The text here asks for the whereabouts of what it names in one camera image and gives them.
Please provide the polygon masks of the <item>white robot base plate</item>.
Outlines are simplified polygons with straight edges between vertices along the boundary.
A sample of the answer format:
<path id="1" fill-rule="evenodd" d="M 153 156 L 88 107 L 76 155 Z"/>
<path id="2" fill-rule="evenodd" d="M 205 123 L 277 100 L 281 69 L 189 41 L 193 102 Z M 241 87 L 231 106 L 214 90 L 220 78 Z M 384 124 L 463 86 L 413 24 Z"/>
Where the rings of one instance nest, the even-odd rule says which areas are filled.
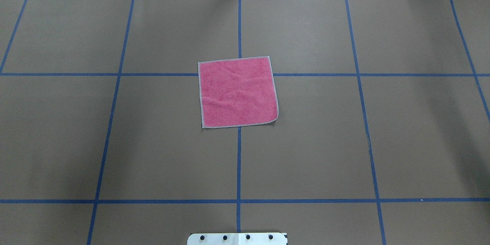
<path id="1" fill-rule="evenodd" d="M 287 245 L 286 233 L 195 233 L 189 235 L 188 245 Z"/>

